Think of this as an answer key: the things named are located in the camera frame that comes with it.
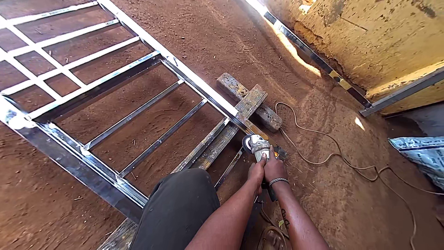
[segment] leg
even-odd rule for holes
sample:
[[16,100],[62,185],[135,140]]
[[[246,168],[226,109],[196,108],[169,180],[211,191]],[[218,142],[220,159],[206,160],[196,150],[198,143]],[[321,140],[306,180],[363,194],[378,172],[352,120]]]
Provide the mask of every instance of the leg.
[[219,206],[205,170],[170,174],[154,187],[130,250],[185,249]]

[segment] forearm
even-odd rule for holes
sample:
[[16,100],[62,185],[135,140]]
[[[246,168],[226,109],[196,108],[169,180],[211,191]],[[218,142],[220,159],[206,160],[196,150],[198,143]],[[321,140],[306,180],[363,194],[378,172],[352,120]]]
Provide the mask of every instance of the forearm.
[[290,185],[284,181],[273,184],[284,224],[293,249],[329,249],[329,246],[293,195]]
[[257,183],[248,180],[208,217],[186,249],[239,249],[257,186]]

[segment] braided bracelet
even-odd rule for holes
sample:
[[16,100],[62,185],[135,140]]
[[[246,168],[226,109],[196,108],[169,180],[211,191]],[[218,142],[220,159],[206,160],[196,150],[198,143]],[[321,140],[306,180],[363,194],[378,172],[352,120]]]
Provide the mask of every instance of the braided bracelet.
[[290,184],[290,183],[288,182],[287,179],[284,179],[284,178],[276,178],[276,179],[270,181],[270,183],[269,183],[268,185],[271,186],[271,184],[273,184],[273,183],[275,183],[275,182],[277,182],[277,181],[285,181],[285,182],[287,182],[288,184]]

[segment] plastic bag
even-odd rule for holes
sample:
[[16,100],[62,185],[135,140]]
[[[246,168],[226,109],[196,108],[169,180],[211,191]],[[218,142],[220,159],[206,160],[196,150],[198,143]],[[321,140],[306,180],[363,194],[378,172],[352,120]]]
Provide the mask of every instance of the plastic bag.
[[388,140],[392,146],[444,190],[444,137],[400,137]]

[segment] soil floor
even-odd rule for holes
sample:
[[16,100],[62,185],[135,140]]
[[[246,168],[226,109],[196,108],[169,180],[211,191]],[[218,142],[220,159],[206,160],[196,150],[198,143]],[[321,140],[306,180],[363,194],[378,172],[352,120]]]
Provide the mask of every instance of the soil floor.
[[[410,183],[433,190],[415,165],[387,141],[388,137],[417,135],[416,132],[404,129],[402,124],[389,124],[378,115],[362,118],[358,112],[361,106],[343,88],[324,73],[318,76],[301,64],[244,1],[113,2],[219,93],[222,91],[216,88],[215,79],[224,72],[248,89],[259,84],[268,92],[267,104],[274,107],[282,101],[293,106],[301,126],[336,138],[353,164],[376,165],[379,169],[389,165]],[[13,18],[78,3],[82,2],[3,0],[0,14]],[[80,11],[79,15],[63,14],[18,25],[18,28],[38,42],[108,20],[111,18],[102,10],[93,8]],[[129,37],[131,34],[122,27],[112,26],[104,32],[93,32],[45,50],[65,65]],[[2,29],[0,45],[8,51],[24,44]],[[133,44],[72,71],[88,84],[149,52],[143,44]],[[53,69],[35,52],[17,59],[37,75]],[[0,64],[1,89],[26,79],[4,61]],[[57,124],[86,143],[176,80],[166,68],[159,66]],[[61,95],[77,88],[63,77],[46,82]],[[50,97],[35,87],[13,98],[28,111],[51,102]],[[93,153],[110,167],[121,170],[199,101],[200,97],[183,85],[94,148]],[[328,138],[297,129],[288,109],[281,108],[279,113],[284,121],[283,129],[309,160],[321,161],[331,152],[337,152]],[[149,194],[156,182],[170,173],[221,118],[215,109],[204,106],[134,171],[135,178],[129,175],[127,179]],[[410,248],[413,224],[409,211],[381,181],[365,180],[338,157],[323,165],[310,165],[280,133],[272,134],[260,128],[289,152],[285,163],[294,195],[333,249]],[[241,135],[208,169],[213,181],[240,148],[239,138]],[[252,161],[252,157],[242,156],[218,192],[221,202],[242,185]],[[0,249],[96,249],[124,220],[117,210],[3,124],[0,125],[0,162]],[[364,174],[375,175],[372,170]],[[392,173],[382,175],[412,207],[417,220],[416,249],[443,249],[443,228],[433,211],[438,198],[406,186]],[[280,220],[276,209],[271,216],[273,220]]]

